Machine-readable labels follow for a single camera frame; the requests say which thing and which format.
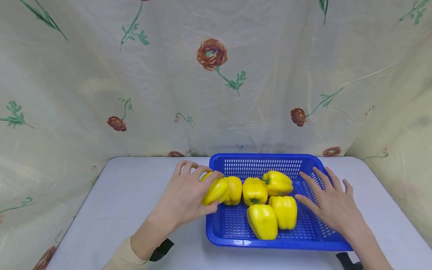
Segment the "finger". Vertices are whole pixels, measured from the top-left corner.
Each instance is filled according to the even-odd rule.
[[[345,193],[350,196],[351,198],[354,198],[354,189],[351,186],[351,184],[348,182],[348,180],[343,179],[343,184],[345,185]]]
[[[181,173],[187,173],[187,174],[190,174],[192,168],[198,168],[198,166],[199,166],[199,165],[198,165],[197,163],[188,160],[188,161],[186,162],[186,165],[184,166],[183,171],[182,171]]]
[[[340,184],[339,178],[334,174],[334,172],[329,168],[325,167],[326,172],[330,176],[331,181],[333,182],[333,187],[337,191],[342,191],[342,185]]]
[[[334,190],[333,186],[331,185],[330,179],[328,179],[327,175],[325,175],[323,172],[318,170],[317,168],[312,168],[314,172],[320,177],[321,181],[324,184],[324,187],[327,191]]]
[[[294,196],[299,202],[301,202],[302,204],[304,204],[307,208],[309,208],[310,210],[312,210],[312,212],[314,212],[314,214],[316,216],[318,216],[321,212],[321,209],[318,207],[318,205],[316,205],[313,201],[311,201],[309,198],[300,195],[300,194],[296,194]]]
[[[209,205],[206,205],[206,206],[203,205],[203,206],[200,208],[200,215],[201,215],[201,216],[206,216],[206,215],[209,215],[209,214],[216,213],[216,211],[217,211],[217,206],[218,206],[218,205],[219,205],[219,201],[218,201],[218,200],[212,202],[212,203],[209,204]]]
[[[207,191],[211,184],[213,184],[213,182],[216,179],[222,178],[223,177],[223,173],[218,172],[218,171],[213,171],[209,176],[206,177],[206,179],[202,180],[202,183],[204,183],[204,190]]]
[[[317,182],[312,177],[309,177],[304,172],[300,172],[300,176],[309,184],[309,186],[311,186],[315,195],[322,192],[321,187],[317,184]]]
[[[196,178],[200,178],[201,174],[203,174],[204,172],[212,172],[212,171],[213,170],[207,166],[199,165],[198,168],[196,168],[196,170],[192,173],[192,176]]]
[[[187,160],[182,160],[175,166],[174,173],[172,175],[180,175],[181,168],[186,164]]]

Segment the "black strap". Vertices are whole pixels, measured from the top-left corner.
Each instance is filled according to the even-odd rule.
[[[346,252],[336,254],[336,257],[339,259],[345,270],[363,270],[362,264],[360,262],[353,264]]]
[[[152,256],[150,256],[150,261],[159,261],[160,259],[162,259],[163,256],[168,253],[168,251],[172,248],[173,245],[174,243],[167,238],[157,249],[155,249]]]

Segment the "fabric backdrop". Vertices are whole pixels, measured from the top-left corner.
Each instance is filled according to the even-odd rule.
[[[44,269],[112,157],[342,156],[359,134],[351,154],[430,234],[416,216],[430,199],[414,199],[427,159],[409,145],[430,153],[431,14],[429,0],[2,1],[0,268]]]

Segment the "left hand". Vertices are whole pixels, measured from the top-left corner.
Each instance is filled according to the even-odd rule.
[[[174,222],[173,226],[177,228],[216,212],[218,201],[208,206],[201,204],[201,200],[209,190],[210,185],[216,179],[224,176],[215,171],[205,180],[200,181],[200,176],[203,173],[211,171],[212,169],[209,167],[198,165],[192,161],[179,162],[159,202],[153,209],[153,213],[166,216],[167,220]]]

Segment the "wrist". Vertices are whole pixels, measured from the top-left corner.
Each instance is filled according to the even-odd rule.
[[[341,234],[352,247],[375,240],[375,236],[367,224],[351,226]]]
[[[151,212],[146,220],[130,238],[130,247],[141,260],[148,260],[153,251],[158,248],[176,229],[175,222],[167,215]]]

